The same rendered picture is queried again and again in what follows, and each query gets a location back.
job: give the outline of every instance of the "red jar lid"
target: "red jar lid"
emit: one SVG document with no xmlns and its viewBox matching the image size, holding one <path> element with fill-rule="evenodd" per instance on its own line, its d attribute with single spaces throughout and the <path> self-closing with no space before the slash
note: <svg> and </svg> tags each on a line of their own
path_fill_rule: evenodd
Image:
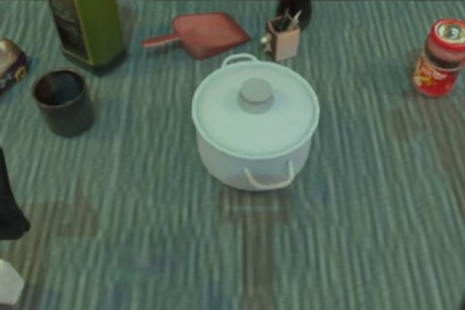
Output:
<svg viewBox="0 0 465 310">
<path fill-rule="evenodd" d="M 465 52 L 465 21 L 443 18 L 431 27 L 429 37 L 444 50 Z"/>
</svg>

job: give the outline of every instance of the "mug rim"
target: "mug rim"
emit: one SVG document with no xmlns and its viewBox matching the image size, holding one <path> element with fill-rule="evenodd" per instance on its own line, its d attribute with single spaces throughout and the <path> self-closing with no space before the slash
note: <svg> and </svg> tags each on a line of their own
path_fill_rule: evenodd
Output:
<svg viewBox="0 0 465 310">
<path fill-rule="evenodd" d="M 61 105 L 48 105 L 46 103 L 41 102 L 39 100 L 39 98 L 37 98 L 37 96 L 36 96 L 37 85 L 39 83 L 41 83 L 48 75 L 50 75 L 52 73 L 60 73 L 60 72 L 61 73 L 62 72 L 72 73 L 75 77 L 77 77 L 79 79 L 79 81 L 82 82 L 82 90 L 81 90 L 81 92 L 75 98 L 73 98 L 73 99 L 71 99 L 69 101 L 66 101 L 65 103 L 62 103 Z M 32 97 L 34 98 L 36 103 L 38 105 L 40 105 L 40 107 L 46 108 L 46 109 L 60 109 L 60 108 L 63 108 L 63 107 L 67 107 L 68 105 L 72 105 L 74 102 L 78 101 L 84 95 L 85 92 L 86 92 L 86 81 L 84 80 L 83 76 L 80 73 L 78 73 L 76 70 L 74 70 L 73 68 L 55 68 L 55 69 L 52 69 L 52 70 L 48 70 L 47 72 L 45 72 L 44 74 L 39 76 L 34 81 L 34 84 L 32 85 Z"/>
</svg>

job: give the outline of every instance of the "lid knob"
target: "lid knob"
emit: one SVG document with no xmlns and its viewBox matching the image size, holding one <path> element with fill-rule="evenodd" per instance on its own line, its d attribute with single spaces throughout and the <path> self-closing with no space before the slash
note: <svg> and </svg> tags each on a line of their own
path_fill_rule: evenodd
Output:
<svg viewBox="0 0 465 310">
<path fill-rule="evenodd" d="M 251 78 L 240 87 L 238 104 L 246 113 L 265 113 L 273 106 L 273 102 L 271 85 L 264 79 Z"/>
</svg>

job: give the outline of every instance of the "red dustpan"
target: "red dustpan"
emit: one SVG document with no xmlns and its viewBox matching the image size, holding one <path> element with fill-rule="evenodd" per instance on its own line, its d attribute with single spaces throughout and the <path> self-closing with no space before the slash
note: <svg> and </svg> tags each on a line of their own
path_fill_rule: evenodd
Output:
<svg viewBox="0 0 465 310">
<path fill-rule="evenodd" d="M 225 12 L 176 16 L 174 32 L 142 42 L 142 47 L 162 46 L 181 41 L 184 50 L 196 60 L 221 54 L 251 40 L 250 36 Z"/>
</svg>

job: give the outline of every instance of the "jar lid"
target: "jar lid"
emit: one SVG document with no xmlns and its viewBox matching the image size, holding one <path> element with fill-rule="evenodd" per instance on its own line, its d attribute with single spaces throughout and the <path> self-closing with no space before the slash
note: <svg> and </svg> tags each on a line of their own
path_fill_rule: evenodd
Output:
<svg viewBox="0 0 465 310">
<path fill-rule="evenodd" d="M 450 52 L 465 52 L 465 22 L 455 18 L 443 18 L 435 22 L 431 39 Z"/>
<path fill-rule="evenodd" d="M 228 64 L 237 58 L 248 61 Z M 320 105 L 299 74 L 236 54 L 202 81 L 192 114 L 198 133 L 217 149 L 242 158 L 273 158 L 313 135 Z"/>
</svg>

